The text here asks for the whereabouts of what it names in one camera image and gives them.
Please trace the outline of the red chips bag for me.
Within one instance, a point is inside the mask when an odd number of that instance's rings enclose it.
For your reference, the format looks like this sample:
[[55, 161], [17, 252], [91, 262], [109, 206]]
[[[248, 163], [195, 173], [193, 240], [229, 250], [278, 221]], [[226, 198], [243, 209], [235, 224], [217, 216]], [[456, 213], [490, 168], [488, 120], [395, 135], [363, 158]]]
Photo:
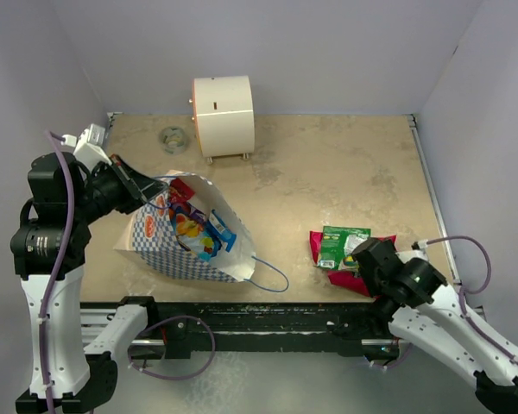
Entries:
[[[322, 233], [316, 231], [309, 232], [309, 246], [313, 262], [316, 263], [319, 258], [320, 245], [321, 245]], [[354, 272], [351, 271], [333, 271], [328, 270], [325, 272], [326, 277], [330, 280], [332, 285], [342, 287], [349, 291], [359, 293], [365, 297], [370, 297], [370, 293], [363, 281], [363, 279]]]

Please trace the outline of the blue checkered paper bag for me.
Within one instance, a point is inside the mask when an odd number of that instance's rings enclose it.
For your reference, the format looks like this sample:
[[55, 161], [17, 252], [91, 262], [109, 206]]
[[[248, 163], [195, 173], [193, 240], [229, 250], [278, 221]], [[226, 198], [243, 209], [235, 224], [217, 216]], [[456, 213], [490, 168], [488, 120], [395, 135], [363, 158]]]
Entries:
[[266, 292], [252, 277], [261, 263], [251, 233], [209, 180], [188, 172], [169, 172], [159, 181], [166, 189], [132, 214], [115, 250], [137, 265], [170, 279], [225, 283], [247, 282]]

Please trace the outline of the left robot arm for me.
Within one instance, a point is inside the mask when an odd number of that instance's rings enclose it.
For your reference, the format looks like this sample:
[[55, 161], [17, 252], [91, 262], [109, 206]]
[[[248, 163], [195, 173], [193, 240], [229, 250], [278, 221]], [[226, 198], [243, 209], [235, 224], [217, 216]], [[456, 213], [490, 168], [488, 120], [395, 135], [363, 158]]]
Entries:
[[32, 196], [10, 249], [29, 310], [33, 373], [16, 411], [91, 412], [111, 399], [132, 341], [156, 335], [161, 319], [153, 298], [125, 298], [84, 344], [80, 292], [90, 227], [112, 211], [138, 210], [167, 186], [117, 155], [87, 166], [65, 152], [35, 159], [28, 183]]

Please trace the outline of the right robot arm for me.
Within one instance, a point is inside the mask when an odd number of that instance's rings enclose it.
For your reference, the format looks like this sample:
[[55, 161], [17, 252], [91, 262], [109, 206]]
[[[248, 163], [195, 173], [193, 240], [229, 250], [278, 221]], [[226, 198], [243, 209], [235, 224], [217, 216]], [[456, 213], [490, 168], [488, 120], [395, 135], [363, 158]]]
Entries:
[[423, 350], [473, 387], [492, 413], [518, 413], [518, 346], [499, 334], [429, 261], [430, 240], [399, 251], [369, 238], [352, 252], [369, 295], [368, 331]]

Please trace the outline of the green snack bag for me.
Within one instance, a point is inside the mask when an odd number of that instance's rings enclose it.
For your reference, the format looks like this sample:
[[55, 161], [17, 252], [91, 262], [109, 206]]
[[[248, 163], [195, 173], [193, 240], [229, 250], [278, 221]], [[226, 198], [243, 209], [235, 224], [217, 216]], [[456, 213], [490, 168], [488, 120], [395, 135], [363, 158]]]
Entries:
[[317, 267], [331, 271], [356, 271], [354, 249], [368, 240], [371, 229], [325, 226], [323, 228]]

